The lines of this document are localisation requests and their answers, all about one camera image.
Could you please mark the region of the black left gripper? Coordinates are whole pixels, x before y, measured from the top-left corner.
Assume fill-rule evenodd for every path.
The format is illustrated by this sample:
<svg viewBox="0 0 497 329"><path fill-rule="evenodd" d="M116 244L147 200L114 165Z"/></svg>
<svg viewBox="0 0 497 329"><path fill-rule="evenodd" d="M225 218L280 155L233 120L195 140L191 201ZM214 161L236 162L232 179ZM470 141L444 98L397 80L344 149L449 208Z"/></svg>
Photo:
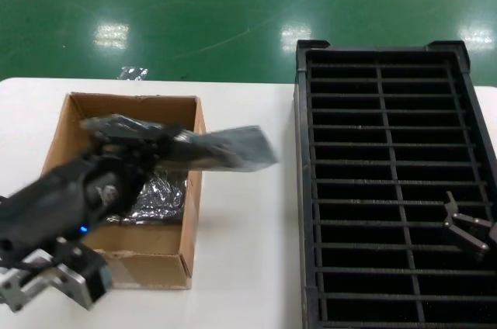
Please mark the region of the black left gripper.
<svg viewBox="0 0 497 329"><path fill-rule="evenodd" d="M163 151L181 132L177 124L145 123L128 144ZM108 216L128 212L160 159L145 149L84 153L2 198L1 262L19 264L59 237L79 241Z"/></svg>

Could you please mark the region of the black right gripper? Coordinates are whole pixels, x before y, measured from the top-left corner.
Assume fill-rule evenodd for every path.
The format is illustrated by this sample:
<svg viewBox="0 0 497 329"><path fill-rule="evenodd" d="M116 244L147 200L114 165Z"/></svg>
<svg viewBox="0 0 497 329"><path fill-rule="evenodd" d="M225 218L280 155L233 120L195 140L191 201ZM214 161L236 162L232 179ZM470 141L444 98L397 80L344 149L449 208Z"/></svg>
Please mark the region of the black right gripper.
<svg viewBox="0 0 497 329"><path fill-rule="evenodd" d="M451 191L446 197L443 229L448 240L470 255L488 255L492 242L497 243L497 223L461 213Z"/></svg>

